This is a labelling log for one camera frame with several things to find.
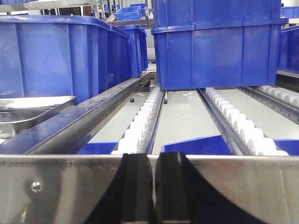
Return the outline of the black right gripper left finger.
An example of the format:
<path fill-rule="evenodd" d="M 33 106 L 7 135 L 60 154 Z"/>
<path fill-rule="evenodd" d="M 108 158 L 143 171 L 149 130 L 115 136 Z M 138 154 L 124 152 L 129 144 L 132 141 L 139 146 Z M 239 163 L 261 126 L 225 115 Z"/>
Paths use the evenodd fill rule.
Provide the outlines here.
<path fill-rule="evenodd" d="M 146 154 L 124 154 L 85 224 L 154 224 L 153 178 Z"/>

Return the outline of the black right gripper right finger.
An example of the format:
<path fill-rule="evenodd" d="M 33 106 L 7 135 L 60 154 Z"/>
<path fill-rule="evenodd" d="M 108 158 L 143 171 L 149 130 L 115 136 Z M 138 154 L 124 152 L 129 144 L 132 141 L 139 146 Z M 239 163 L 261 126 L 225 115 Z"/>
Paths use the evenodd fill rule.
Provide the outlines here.
<path fill-rule="evenodd" d="M 155 173 L 160 224 L 261 224 L 213 187 L 184 153 L 161 153 Z"/>

